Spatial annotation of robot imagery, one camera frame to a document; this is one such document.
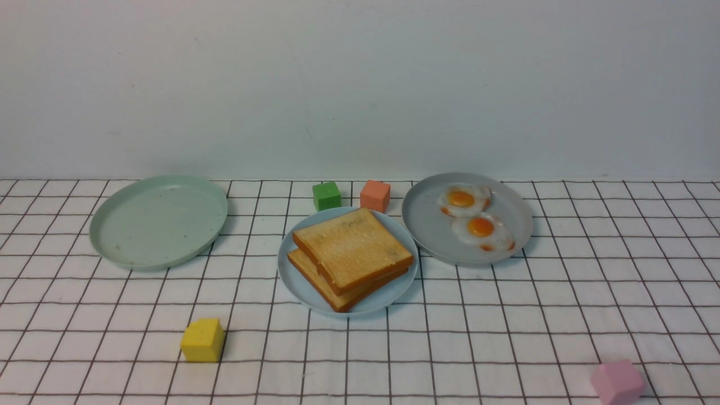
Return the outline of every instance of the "block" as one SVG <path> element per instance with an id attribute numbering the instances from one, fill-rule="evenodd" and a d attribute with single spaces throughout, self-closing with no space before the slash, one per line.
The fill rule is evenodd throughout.
<path id="1" fill-rule="evenodd" d="M 603 405 L 631 404 L 645 389 L 645 380 L 630 360 L 601 364 L 590 383 Z"/>
<path id="2" fill-rule="evenodd" d="M 224 341 L 220 320 L 202 318 L 185 329 L 180 348 L 188 362 L 218 362 Z"/>
<path id="3" fill-rule="evenodd" d="M 316 184 L 312 186 L 312 201 L 318 211 L 342 206 L 340 190 L 335 182 Z"/>
<path id="4" fill-rule="evenodd" d="M 390 204 L 390 184 L 368 180 L 360 191 L 360 206 L 384 213 Z"/>

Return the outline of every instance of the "mint green plate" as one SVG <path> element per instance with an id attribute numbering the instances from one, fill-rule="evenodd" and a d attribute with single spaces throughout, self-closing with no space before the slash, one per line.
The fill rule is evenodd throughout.
<path id="1" fill-rule="evenodd" d="M 210 181 L 151 177 L 121 189 L 100 206 L 90 222 L 90 242 L 120 267 L 166 269 L 203 252 L 227 216 L 228 199 Z"/>

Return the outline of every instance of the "plate rim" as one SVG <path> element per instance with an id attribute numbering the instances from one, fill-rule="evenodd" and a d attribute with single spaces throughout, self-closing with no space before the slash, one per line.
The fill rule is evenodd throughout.
<path id="1" fill-rule="evenodd" d="M 428 176 L 428 177 L 420 180 L 419 182 L 415 183 L 408 190 L 407 193 L 405 193 L 405 196 L 402 199 L 402 209 L 401 209 L 402 221 L 405 224 L 408 223 L 408 216 L 407 216 L 407 211 L 409 210 L 409 202 L 408 201 L 412 201 L 412 199 L 413 199 L 413 196 L 410 195 L 410 193 L 412 193 L 413 190 L 415 190 L 415 192 L 417 192 L 417 190 L 419 190 L 423 186 L 423 184 L 427 184 L 427 183 L 433 181 L 434 179 L 437 179 L 438 177 L 455 177 L 455 176 L 471 176 L 471 177 L 481 179 L 483 182 L 491 184 L 490 188 L 492 188 L 493 185 L 495 185 L 495 186 L 499 185 L 500 188 L 504 191 L 503 192 L 504 195 L 509 194 L 509 195 L 516 197 L 518 200 L 520 200 L 522 202 L 522 204 L 518 208 L 526 214 L 526 218 L 528 219 L 528 221 L 524 221 L 524 222 L 527 222 L 529 224 L 527 236 L 524 238 L 524 240 L 522 240 L 522 243 L 518 243 L 512 251 L 509 251 L 509 254 L 501 255 L 499 257 L 496 257 L 495 259 L 478 259 L 478 260 L 472 260 L 472 261 L 464 261 L 464 260 L 459 260 L 454 257 L 448 257 L 444 254 L 441 254 L 441 253 L 438 253 L 438 252 L 432 250 L 431 248 L 427 247 L 425 244 L 420 242 L 418 240 L 418 238 L 415 236 L 415 234 L 410 230 L 410 227 L 406 225 L 405 228 L 408 230 L 408 233 L 413 237 L 413 240 L 415 241 L 415 243 L 418 246 L 420 246 L 422 249 L 425 249 L 432 257 L 435 257 L 436 259 L 441 260 L 442 262 L 445 262 L 448 264 L 452 264 L 452 265 L 456 265 L 456 266 L 463 266 L 463 267 L 488 266 L 490 264 L 494 264 L 494 263 L 498 263 L 498 262 L 510 259 L 515 253 L 522 250 L 522 248 L 525 245 L 527 245 L 527 243 L 532 238 L 532 234 L 535 229 L 534 228 L 535 221 L 534 221 L 533 213 L 532 213 L 532 210 L 530 209 L 530 206 L 528 205 L 527 202 L 525 202 L 525 199 L 522 198 L 522 196 L 520 196 L 515 190 L 509 188 L 507 185 L 503 184 L 502 182 L 499 182 L 490 177 L 482 176 L 481 174 L 476 174 L 476 173 L 471 173 L 471 172 L 446 172 L 446 173 L 434 174 L 432 176 Z"/>
<path id="2" fill-rule="evenodd" d="M 327 210 L 318 211 L 318 212 L 316 212 L 316 213 L 313 213 L 312 215 L 309 215 L 309 216 L 306 217 L 306 218 L 303 218 L 302 221 L 300 221 L 300 222 L 297 223 L 295 226 L 293 226 L 292 229 L 290 229 L 289 231 L 287 231 L 287 233 L 285 234 L 285 236 L 283 236 L 282 242 L 280 243 L 280 248 L 278 249 L 278 253 L 277 253 L 277 272 L 278 272 L 278 276 L 279 276 L 280 280 L 282 281 L 283 285 L 285 286 L 285 288 L 290 292 L 290 294 L 291 294 L 293 297 L 295 297 L 295 299 L 297 299 L 298 302 L 299 302 L 301 305 L 303 305 L 305 308 L 308 308 L 308 309 L 310 309 L 311 311 L 318 312 L 318 313 L 321 313 L 321 314 L 326 315 L 326 316 L 332 316 L 332 317 L 336 317 L 336 318 L 351 318 L 351 317 L 355 317 L 355 316 L 366 316 L 366 315 L 368 315 L 368 314 L 376 313 L 376 312 L 378 312 L 378 311 L 381 311 L 382 309 L 385 309 L 385 308 L 390 307 L 393 303 L 395 303 L 395 301 L 397 301 L 398 298 L 402 297 L 402 296 L 410 289 L 410 286 L 413 285 L 413 281 L 415 280 L 415 277 L 416 277 L 417 274 L 418 274 L 418 269 L 420 268 L 420 251 L 419 251 L 419 249 L 418 249 L 418 245 L 417 245 L 416 240 L 413 238 L 413 236 L 410 234 L 410 232 L 409 232 L 409 231 L 406 229 L 406 227 L 404 227 L 401 223 L 398 223 L 398 225 L 400 226 L 399 229 L 402 229 L 402 230 L 410 237 L 410 240 L 413 241 L 413 249 L 410 251 L 410 253 L 413 254 L 413 257 L 415 258 L 415 261 L 414 261 L 413 264 L 410 266 L 410 269 L 408 270 L 408 273 L 406 273 L 405 275 L 401 276 L 401 277 L 407 277 L 407 278 L 408 278 L 408 282 L 406 283 L 406 285 L 405 285 L 404 287 L 402 287 L 402 290 L 399 291 L 399 293 L 397 294 L 397 296 L 395 296 L 390 302 L 388 302 L 388 303 L 386 303 L 386 304 L 383 304 L 382 306 L 378 306 L 378 307 L 376 307 L 376 308 L 372 308 L 372 309 L 368 309 L 368 310 L 360 311 L 360 312 L 353 312 L 353 311 L 352 311 L 352 308 L 351 308 L 351 310 L 350 310 L 349 312 L 335 312 L 335 311 L 333 311 L 332 309 L 331 309 L 331 310 L 321 309 L 321 308 L 314 307 L 314 306 L 310 305 L 309 303 L 304 302 L 303 299 L 301 299 L 301 298 L 298 297 L 295 293 L 293 293 L 293 291 L 290 290 L 290 288 L 287 286 L 287 283 L 285 282 L 285 279 L 283 278 L 282 272 L 280 271 L 280 262 L 282 261 L 282 257 L 281 257 L 280 252 L 282 252 L 283 246 L 287 243 L 286 240 L 290 240 L 290 244 L 294 244 L 294 242 L 292 242 L 292 232 L 295 231 L 295 230 L 297 230 L 297 229 L 306 228 L 307 226 L 302 226 L 302 227 L 301 227 L 301 225 L 302 225 L 305 221 L 308 221 L 310 218 L 316 216 L 317 214 L 327 213 L 328 211 L 337 212 L 338 215 L 334 215 L 334 216 L 328 218 L 328 219 L 332 219 L 332 218 L 337 218 L 337 217 L 340 216 L 340 215 L 347 214 L 347 213 L 350 213 L 350 212 L 352 212 L 352 211 L 358 210 L 359 208 L 360 208 L 360 207 L 335 207 L 335 208 L 329 208 L 329 209 L 327 209 Z M 375 215 L 375 216 L 380 215 L 380 216 L 382 216 L 382 217 L 386 217 L 386 218 L 390 219 L 391 221 L 395 221 L 392 217 L 390 217 L 389 215 L 387 215 L 387 214 L 385 214 L 385 213 L 381 213 L 381 212 L 375 211 L 375 210 L 370 210 L 370 212 L 372 212 L 373 215 Z"/>
<path id="3" fill-rule="evenodd" d="M 176 259 L 168 260 L 167 262 L 163 262 L 160 264 L 152 264 L 147 266 L 138 266 L 136 264 L 130 264 L 128 262 L 122 262 L 118 260 L 111 259 L 106 255 L 106 252 L 104 249 L 100 247 L 98 244 L 97 233 L 99 232 L 99 228 L 102 226 L 102 221 L 104 218 L 107 217 L 107 213 L 112 210 L 112 208 L 119 202 L 122 201 L 125 198 L 128 198 L 132 196 L 133 192 L 136 189 L 141 189 L 146 184 L 163 184 L 164 182 L 182 182 L 182 181 L 193 181 L 193 182 L 201 182 L 205 183 L 206 185 L 210 186 L 206 190 L 203 190 L 205 192 L 210 192 L 210 190 L 216 190 L 212 192 L 216 192 L 217 196 L 222 198 L 218 198 L 219 201 L 222 201 L 222 223 L 223 225 L 228 219 L 228 196 L 223 192 L 223 190 L 217 186 L 217 184 L 211 182 L 208 179 L 205 179 L 203 177 L 199 176 L 193 176 L 190 174 L 164 174 L 160 176 L 152 176 L 147 177 L 142 180 L 137 180 L 133 183 L 130 183 L 120 190 L 116 191 L 112 195 L 110 195 L 96 210 L 95 213 L 92 214 L 92 219 L 90 220 L 90 225 L 88 228 L 88 238 L 90 239 L 90 244 L 92 245 L 95 252 L 103 259 L 107 260 L 108 262 L 111 262 L 112 264 L 117 265 L 118 267 L 121 267 L 126 270 L 132 270 L 132 271 L 138 271 L 138 272 L 151 272 L 156 270 L 164 270 L 168 269 L 169 267 L 177 266 L 179 264 L 183 264 L 187 262 L 188 260 L 196 257 L 198 254 L 202 253 L 205 249 L 207 249 L 220 235 L 220 232 L 222 231 L 223 226 L 219 226 L 218 230 L 212 235 L 211 238 L 209 238 L 201 247 L 198 249 L 195 249 L 191 253 L 185 254 L 182 257 L 178 257 Z"/>

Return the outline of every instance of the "toast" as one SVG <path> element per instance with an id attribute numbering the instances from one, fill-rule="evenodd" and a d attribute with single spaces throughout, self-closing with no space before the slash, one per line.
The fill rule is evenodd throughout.
<path id="1" fill-rule="evenodd" d="M 336 295 L 325 278 L 318 274 L 318 269 L 312 263 L 309 257 L 305 253 L 302 253 L 300 249 L 295 249 L 287 254 L 287 259 L 295 266 L 300 274 L 312 284 L 312 286 L 320 293 L 320 295 L 330 304 L 330 307 L 335 312 L 348 312 L 358 302 L 362 301 L 368 295 L 384 287 L 387 283 L 394 279 L 404 275 L 408 272 L 408 269 L 401 269 L 394 273 L 388 274 L 374 282 L 370 282 L 366 285 L 361 285 L 354 290 L 348 291 L 343 295 Z"/>
<path id="2" fill-rule="evenodd" d="M 408 268 L 415 257 L 368 208 L 293 232 L 336 295 Z"/>

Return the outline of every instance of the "pink cube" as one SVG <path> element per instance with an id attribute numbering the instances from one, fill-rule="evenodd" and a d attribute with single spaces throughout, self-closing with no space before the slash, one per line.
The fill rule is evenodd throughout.
<path id="1" fill-rule="evenodd" d="M 384 213 L 390 204 L 390 184 L 368 180 L 360 191 L 360 206 Z"/>
<path id="2" fill-rule="evenodd" d="M 627 405 L 645 389 L 645 380 L 630 360 L 603 363 L 590 377 L 603 405 Z"/>

